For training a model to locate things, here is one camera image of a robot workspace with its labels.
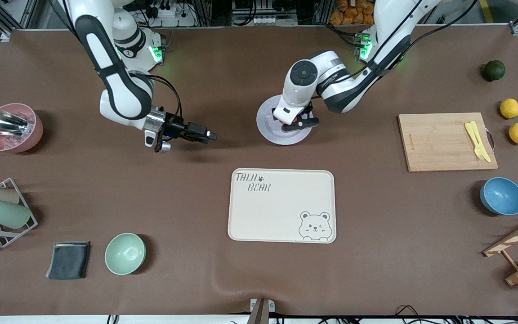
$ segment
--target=mint green bowl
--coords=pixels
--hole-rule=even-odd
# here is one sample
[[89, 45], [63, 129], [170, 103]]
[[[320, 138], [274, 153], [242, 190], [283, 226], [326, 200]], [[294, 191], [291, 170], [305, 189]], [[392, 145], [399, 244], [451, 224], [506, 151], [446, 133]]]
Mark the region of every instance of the mint green bowl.
[[115, 236], [105, 250], [105, 265], [116, 275], [129, 275], [145, 260], [145, 243], [133, 233]]

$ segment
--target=wooden cutting board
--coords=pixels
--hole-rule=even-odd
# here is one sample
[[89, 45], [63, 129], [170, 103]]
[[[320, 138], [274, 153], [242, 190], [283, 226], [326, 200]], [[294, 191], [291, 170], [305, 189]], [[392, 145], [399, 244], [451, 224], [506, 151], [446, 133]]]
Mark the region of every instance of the wooden cutting board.
[[[477, 123], [491, 162], [479, 160], [464, 124]], [[399, 115], [399, 127], [409, 172], [491, 170], [497, 160], [480, 112]]]

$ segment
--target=brown tablecloth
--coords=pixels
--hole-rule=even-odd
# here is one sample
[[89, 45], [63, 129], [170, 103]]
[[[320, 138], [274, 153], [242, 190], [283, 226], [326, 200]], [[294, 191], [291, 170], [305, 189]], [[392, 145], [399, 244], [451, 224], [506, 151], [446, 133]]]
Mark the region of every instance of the brown tablecloth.
[[[415, 37], [429, 27], [418, 27]], [[296, 146], [268, 143], [255, 127], [261, 103], [280, 94], [298, 59], [333, 49], [354, 70], [353, 51], [322, 27], [176, 30], [165, 65], [185, 117], [219, 135], [209, 145], [173, 141], [161, 156], [142, 133], [98, 112], [103, 84], [68, 32], [14, 31], [0, 45], [0, 105], [30, 105], [45, 137], [30, 154], [0, 153], [40, 225], [0, 250], [0, 315], [216, 314], [269, 297], [286, 314], [518, 315], [514, 269], [481, 251], [518, 227], [478, 200], [484, 180], [518, 183], [518, 122], [497, 113], [518, 100], [518, 37], [507, 26], [449, 27], [416, 45], [351, 112], [314, 101], [321, 125]], [[481, 64], [505, 62], [485, 82]], [[154, 103], [175, 106], [161, 85]], [[493, 133], [495, 171], [409, 173], [396, 116], [480, 111]], [[230, 175], [236, 168], [329, 170], [335, 175], [332, 244], [235, 242], [228, 237]], [[103, 262], [122, 232], [145, 238], [137, 274]], [[53, 242], [90, 240], [85, 279], [45, 278]], [[518, 246], [510, 248], [518, 261]]]

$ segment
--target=green lime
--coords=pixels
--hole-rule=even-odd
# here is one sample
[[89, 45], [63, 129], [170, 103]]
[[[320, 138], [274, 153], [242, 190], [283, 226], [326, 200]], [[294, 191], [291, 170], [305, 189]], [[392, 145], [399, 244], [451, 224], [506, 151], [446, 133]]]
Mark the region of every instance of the green lime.
[[487, 81], [501, 80], [505, 75], [505, 64], [501, 61], [491, 61], [485, 65], [483, 76]]

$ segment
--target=dark gray cloth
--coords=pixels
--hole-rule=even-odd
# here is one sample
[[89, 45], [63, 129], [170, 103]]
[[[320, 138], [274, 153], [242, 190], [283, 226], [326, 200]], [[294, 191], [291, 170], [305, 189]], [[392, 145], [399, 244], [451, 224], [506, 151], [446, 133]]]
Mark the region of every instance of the dark gray cloth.
[[53, 244], [51, 265], [45, 275], [48, 279], [69, 280], [85, 276], [89, 242], [57, 242]]

